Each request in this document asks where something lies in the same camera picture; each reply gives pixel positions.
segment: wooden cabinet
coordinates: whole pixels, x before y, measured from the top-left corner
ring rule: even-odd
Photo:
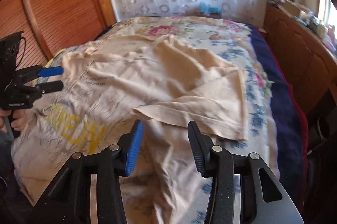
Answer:
[[[1,0],[0,14],[0,38],[24,31],[19,68],[45,64],[59,50],[92,41],[107,27],[98,0]],[[21,42],[18,59],[23,49]]]
[[[337,60],[311,31],[267,5],[266,41],[287,79],[296,102],[309,113],[337,80]]]

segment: blue object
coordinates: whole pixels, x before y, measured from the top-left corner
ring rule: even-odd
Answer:
[[[134,130],[134,136],[126,156],[125,173],[127,176],[129,176],[133,172],[134,167],[136,166],[142,138],[143,138],[143,123],[139,122],[136,129]]]
[[[45,69],[42,69],[38,73],[38,75],[39,75],[39,77],[46,78],[46,77],[51,77],[51,76],[62,75],[63,72],[64,72],[63,67],[56,66],[54,68],[45,68]]]
[[[301,206],[304,186],[304,158],[302,128],[299,115],[289,95],[289,84],[283,79],[267,43],[254,26],[251,43],[257,60],[273,81],[271,91],[271,110],[277,129],[278,168],[281,174],[280,183],[287,191],[294,204]]]
[[[201,2],[199,5],[199,12],[203,12],[206,15],[209,15],[210,13],[221,14],[221,9],[211,8],[206,3]]]

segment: wrinkled fabric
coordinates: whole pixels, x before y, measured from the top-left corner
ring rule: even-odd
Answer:
[[[245,140],[245,73],[173,35],[153,42],[139,36],[114,39],[152,45],[121,56],[98,41],[63,55],[64,74],[49,81],[63,80],[64,90],[37,101],[34,118],[13,145],[16,176],[34,204],[72,153],[100,152],[141,118],[146,126],[136,170],[121,179],[127,219],[178,223],[203,183],[188,122],[196,120],[214,137]]]

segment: circle pattern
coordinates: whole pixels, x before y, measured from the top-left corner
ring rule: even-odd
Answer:
[[[167,13],[167,12],[170,11],[170,8],[169,8],[168,5],[161,5],[161,6],[159,7],[159,9],[160,9],[162,12],[164,12],[164,13]]]
[[[223,3],[221,8],[224,12],[227,12],[230,10],[230,5],[228,5],[227,3]]]
[[[146,14],[150,11],[149,7],[147,5],[144,5],[140,8],[140,10],[142,11],[142,13]]]

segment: box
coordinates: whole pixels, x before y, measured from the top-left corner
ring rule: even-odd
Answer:
[[[307,13],[301,10],[295,3],[291,1],[285,1],[283,8],[292,16],[298,18],[304,18]]]

